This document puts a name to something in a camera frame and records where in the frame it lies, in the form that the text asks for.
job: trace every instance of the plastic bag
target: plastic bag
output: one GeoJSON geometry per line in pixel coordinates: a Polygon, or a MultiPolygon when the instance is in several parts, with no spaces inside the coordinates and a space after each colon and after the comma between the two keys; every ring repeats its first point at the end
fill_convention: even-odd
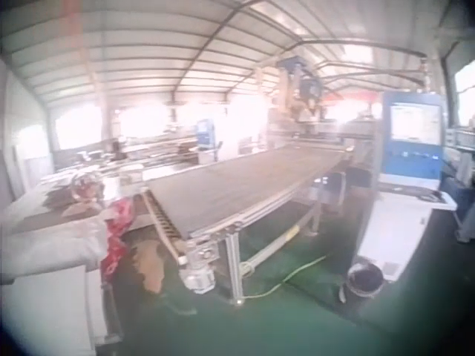
{"type": "Polygon", "coordinates": [[[86,265],[107,256],[108,230],[100,217],[2,237],[1,274],[10,279],[86,265]]]}
{"type": "Polygon", "coordinates": [[[101,261],[102,277],[109,281],[120,259],[127,253],[127,248],[120,237],[130,228],[134,221],[133,200],[123,198],[113,202],[104,214],[108,229],[107,256],[101,261]]]}

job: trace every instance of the aluminum leg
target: aluminum leg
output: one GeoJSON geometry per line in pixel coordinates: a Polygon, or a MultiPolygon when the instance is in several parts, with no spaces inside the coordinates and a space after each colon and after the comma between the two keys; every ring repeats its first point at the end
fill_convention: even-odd
{"type": "Polygon", "coordinates": [[[313,206],[313,218],[308,227],[305,229],[304,234],[306,236],[314,237],[318,235],[318,227],[320,226],[321,218],[321,197],[322,197],[322,184],[318,184],[317,201],[313,206]]]}
{"type": "Polygon", "coordinates": [[[318,201],[315,204],[314,215],[312,221],[309,224],[309,228],[306,231],[307,236],[317,236],[318,228],[320,227],[320,218],[321,218],[321,202],[318,201]]]}
{"type": "Polygon", "coordinates": [[[244,303],[244,294],[243,279],[240,273],[239,233],[235,232],[226,238],[226,253],[228,254],[232,302],[236,306],[240,306],[244,303]]]}

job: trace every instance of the metal roof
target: metal roof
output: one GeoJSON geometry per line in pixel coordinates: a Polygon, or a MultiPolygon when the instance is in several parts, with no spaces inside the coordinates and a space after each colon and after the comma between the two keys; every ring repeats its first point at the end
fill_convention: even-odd
{"type": "MultiPolygon", "coordinates": [[[[436,31],[457,14],[452,3],[9,0],[1,46],[50,108],[99,92],[110,102],[252,93],[256,66],[293,53],[310,61],[327,90],[416,88],[420,57],[436,52],[436,31]]],[[[271,91],[277,81],[267,67],[263,86],[271,91]]]]}

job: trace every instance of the paint can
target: paint can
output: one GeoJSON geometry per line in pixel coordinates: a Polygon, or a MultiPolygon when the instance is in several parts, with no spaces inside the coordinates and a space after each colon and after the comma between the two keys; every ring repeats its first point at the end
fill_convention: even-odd
{"type": "Polygon", "coordinates": [[[374,298],[384,285],[382,270],[372,263],[356,263],[338,291],[338,299],[349,308],[358,308],[374,298]]]}

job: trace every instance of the table leg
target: table leg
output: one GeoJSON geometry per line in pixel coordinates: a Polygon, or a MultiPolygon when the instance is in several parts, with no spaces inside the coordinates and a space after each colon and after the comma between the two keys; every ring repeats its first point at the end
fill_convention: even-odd
{"type": "Polygon", "coordinates": [[[228,254],[232,302],[240,306],[244,303],[244,295],[243,279],[240,273],[239,233],[235,232],[226,238],[226,253],[228,254]]]}

